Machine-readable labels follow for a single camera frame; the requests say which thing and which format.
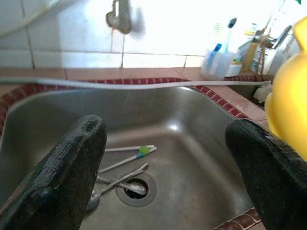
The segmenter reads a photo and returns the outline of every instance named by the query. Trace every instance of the countertop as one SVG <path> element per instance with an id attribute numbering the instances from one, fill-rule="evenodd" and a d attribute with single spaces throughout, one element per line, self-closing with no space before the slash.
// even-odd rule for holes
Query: countertop
<path id="1" fill-rule="evenodd" d="M 0 69 L 0 77 L 41 77 L 64 80 L 102 80 L 127 78 L 182 78 L 190 81 L 200 81 L 200 68 L 154 68 L 154 69 Z M 0 86 L 0 95 L 3 95 L 21 85 Z M 239 95 L 227 86 L 209 86 L 230 104 L 265 128 L 268 127 L 264 111 Z M 260 223 L 250 230 L 265 230 Z"/>

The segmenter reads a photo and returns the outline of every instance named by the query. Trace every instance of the metal spoon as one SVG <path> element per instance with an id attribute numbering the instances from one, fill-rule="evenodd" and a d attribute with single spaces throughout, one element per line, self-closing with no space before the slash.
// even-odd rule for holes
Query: metal spoon
<path id="1" fill-rule="evenodd" d="M 114 181 L 113 183 L 109 184 L 107 187 L 102 189 L 100 192 L 97 193 L 97 192 L 95 192 L 95 190 L 93 190 L 90 201 L 87 204 L 86 211 L 90 211 L 93 208 L 97 207 L 100 203 L 100 196 L 109 192 L 116 184 L 143 173 L 144 171 L 146 171 L 148 169 L 148 167 L 149 167 L 149 164 L 145 163 L 140 168 L 138 168 L 137 170 L 135 170 L 135 171 L 119 178 L 118 180 Z"/>
<path id="2" fill-rule="evenodd" d="M 107 178 L 100 177 L 100 176 L 97 177 L 97 181 L 101 181 L 101 182 L 108 183 L 108 184 L 111 184 L 113 182 L 113 181 L 111 181 Z M 146 188 L 144 186 L 138 185 L 138 184 L 118 183 L 118 184 L 116 184 L 116 186 L 128 189 L 128 190 L 133 191 L 133 192 L 140 194 L 140 195 L 145 195 L 147 193 Z"/>

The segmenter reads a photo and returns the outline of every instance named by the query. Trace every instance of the yellow rubber duck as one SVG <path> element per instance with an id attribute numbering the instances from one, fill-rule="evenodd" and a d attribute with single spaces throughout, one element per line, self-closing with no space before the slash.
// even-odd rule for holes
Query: yellow rubber duck
<path id="1" fill-rule="evenodd" d="M 301 51 L 278 70 L 265 113 L 272 133 L 307 161 L 307 17 L 293 27 Z"/>

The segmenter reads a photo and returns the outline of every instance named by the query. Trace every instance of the sink rim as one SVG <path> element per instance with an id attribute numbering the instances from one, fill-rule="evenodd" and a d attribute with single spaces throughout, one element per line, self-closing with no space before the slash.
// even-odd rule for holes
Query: sink rim
<path id="1" fill-rule="evenodd" d="M 183 79 L 178 78 L 149 78 L 149 79 L 120 79 L 120 80 L 87 80 L 90 82 L 97 83 L 110 83 L 110 84 L 148 84 L 148 83 L 166 83 L 166 82 L 178 82 L 185 81 Z M 226 112 L 228 112 L 234 118 L 248 118 L 244 113 L 236 109 L 233 105 L 227 102 L 220 95 L 215 93 L 213 90 L 209 89 L 206 86 L 196 86 L 196 87 L 188 87 L 189 89 L 196 90 L 205 94 L 212 101 L 214 101 L 219 107 L 223 108 Z M 36 84 L 27 84 L 21 87 L 18 87 L 0 97 L 0 112 L 2 114 L 0 118 L 0 137 L 2 136 L 2 131 L 4 127 L 4 122 L 9 111 L 9 108 L 12 107 L 15 103 L 22 101 L 30 96 L 35 94 L 43 93 L 43 92 L 52 92 L 52 91 L 62 91 L 62 90 L 75 90 L 76 87 L 62 87 L 62 86 L 52 86 L 52 85 L 36 85 Z M 260 223 L 261 220 L 255 210 L 255 208 L 251 208 L 247 210 L 242 215 L 220 225 L 224 229 L 231 229 L 235 225 L 236 227 L 243 227 L 243 229 L 247 230 L 256 224 Z"/>

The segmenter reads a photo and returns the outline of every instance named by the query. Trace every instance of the drain strainer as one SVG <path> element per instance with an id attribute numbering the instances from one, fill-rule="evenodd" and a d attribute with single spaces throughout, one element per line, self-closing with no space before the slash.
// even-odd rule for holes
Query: drain strainer
<path id="1" fill-rule="evenodd" d="M 127 189 L 120 187 L 116 188 L 116 193 L 119 199 L 126 205 L 132 207 L 142 207 L 151 203 L 156 194 L 155 183 L 147 174 L 141 174 L 126 181 L 126 183 L 139 184 L 146 188 L 147 194 L 140 195 Z"/>

